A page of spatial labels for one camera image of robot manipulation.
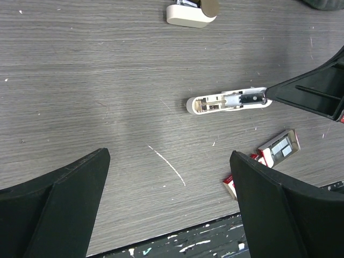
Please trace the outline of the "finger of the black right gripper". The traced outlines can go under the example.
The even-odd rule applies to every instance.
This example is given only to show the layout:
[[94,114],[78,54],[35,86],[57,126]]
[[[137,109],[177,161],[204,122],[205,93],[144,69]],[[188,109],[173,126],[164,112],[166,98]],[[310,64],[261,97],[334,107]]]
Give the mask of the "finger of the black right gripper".
[[342,123],[343,48],[318,68],[269,87],[266,97]]

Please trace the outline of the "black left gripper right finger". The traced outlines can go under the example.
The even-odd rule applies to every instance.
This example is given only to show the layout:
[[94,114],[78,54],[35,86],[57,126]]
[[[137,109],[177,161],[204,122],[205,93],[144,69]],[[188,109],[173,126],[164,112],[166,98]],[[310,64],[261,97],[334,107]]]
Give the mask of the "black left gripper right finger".
[[343,187],[316,187],[233,151],[251,257],[343,257]]

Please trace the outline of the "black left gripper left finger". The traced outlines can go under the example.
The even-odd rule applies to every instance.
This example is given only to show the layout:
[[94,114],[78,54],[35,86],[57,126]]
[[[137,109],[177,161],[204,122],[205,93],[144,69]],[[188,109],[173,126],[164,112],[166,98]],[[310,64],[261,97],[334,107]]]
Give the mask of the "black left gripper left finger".
[[86,257],[110,165],[107,148],[1,190],[1,257]]

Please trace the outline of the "red white staple box sleeve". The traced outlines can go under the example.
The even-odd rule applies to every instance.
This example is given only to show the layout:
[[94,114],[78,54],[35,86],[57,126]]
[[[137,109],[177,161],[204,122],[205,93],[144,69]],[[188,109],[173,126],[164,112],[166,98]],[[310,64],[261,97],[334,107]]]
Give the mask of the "red white staple box sleeve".
[[230,193],[230,195],[232,196],[232,198],[234,200],[238,200],[232,174],[230,174],[226,179],[223,180],[223,184],[225,188],[228,190],[228,192]]

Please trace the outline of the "staple box tray with staples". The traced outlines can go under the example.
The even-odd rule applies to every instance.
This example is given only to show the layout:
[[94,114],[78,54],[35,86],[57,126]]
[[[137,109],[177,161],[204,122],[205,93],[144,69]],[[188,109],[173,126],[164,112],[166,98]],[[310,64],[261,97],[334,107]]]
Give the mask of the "staple box tray with staples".
[[255,161],[273,168],[300,150],[295,129],[285,130],[250,155]]

